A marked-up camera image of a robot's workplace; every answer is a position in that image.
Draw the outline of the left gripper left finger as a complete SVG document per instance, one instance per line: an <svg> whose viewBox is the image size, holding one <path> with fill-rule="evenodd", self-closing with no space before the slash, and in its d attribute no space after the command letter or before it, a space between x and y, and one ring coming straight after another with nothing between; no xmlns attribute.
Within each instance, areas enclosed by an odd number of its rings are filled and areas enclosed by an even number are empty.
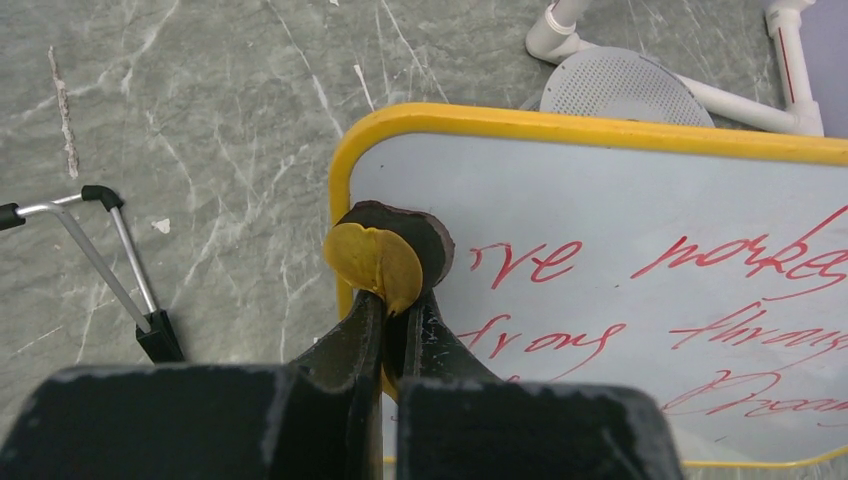
<svg viewBox="0 0 848 480"><path fill-rule="evenodd" d="M383 300L361 291L344 319L291 364L323 391L339 393L361 385L376 398L381 392L384 321Z"/></svg>

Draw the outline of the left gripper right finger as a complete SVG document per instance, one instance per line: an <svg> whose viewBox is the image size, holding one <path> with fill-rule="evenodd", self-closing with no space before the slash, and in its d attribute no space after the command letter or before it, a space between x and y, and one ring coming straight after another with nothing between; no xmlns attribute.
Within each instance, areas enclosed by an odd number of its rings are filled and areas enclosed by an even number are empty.
<svg viewBox="0 0 848 480"><path fill-rule="evenodd" d="M446 325L434 291L423 295L405 315L401 378L501 382Z"/></svg>

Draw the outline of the yellow black eraser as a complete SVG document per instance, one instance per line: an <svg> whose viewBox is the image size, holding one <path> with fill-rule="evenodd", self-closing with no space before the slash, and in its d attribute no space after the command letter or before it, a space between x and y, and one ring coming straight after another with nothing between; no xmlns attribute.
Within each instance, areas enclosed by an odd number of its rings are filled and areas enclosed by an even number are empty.
<svg viewBox="0 0 848 480"><path fill-rule="evenodd" d="M397 400L417 374L421 317L449 273L455 244L434 215L376 200L356 203L330 228L325 262L337 279L377 300L382 327L383 390Z"/></svg>

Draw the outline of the yellow-framed whiteboard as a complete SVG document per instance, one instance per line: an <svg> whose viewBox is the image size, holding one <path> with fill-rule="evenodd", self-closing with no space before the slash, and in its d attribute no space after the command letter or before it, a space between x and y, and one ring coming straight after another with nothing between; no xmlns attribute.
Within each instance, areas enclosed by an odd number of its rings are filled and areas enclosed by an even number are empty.
<svg viewBox="0 0 848 480"><path fill-rule="evenodd" d="M847 451L847 144L409 103L352 126L333 220L419 210L448 326L513 381L640 389L691 466Z"/></svg>

